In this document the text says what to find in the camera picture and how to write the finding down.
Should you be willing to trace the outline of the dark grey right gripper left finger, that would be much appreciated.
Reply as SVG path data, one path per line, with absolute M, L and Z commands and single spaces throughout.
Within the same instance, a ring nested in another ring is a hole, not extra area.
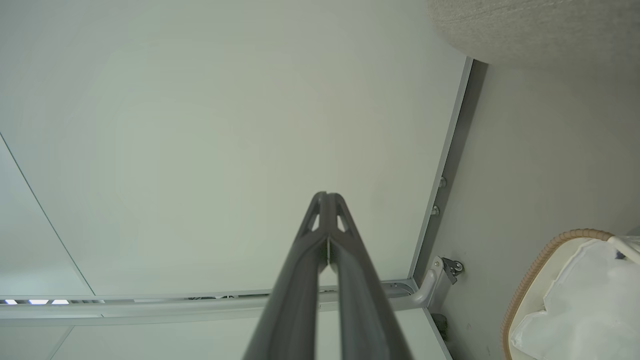
M 243 359 L 315 358 L 318 282 L 328 259 L 323 224 L 328 197 L 321 191 L 311 199 Z

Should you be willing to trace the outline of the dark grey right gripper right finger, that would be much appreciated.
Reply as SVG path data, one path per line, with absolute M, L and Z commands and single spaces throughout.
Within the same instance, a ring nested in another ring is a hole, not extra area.
M 327 242 L 338 279 L 343 360 L 413 359 L 343 196 L 330 193 L 328 209 Z

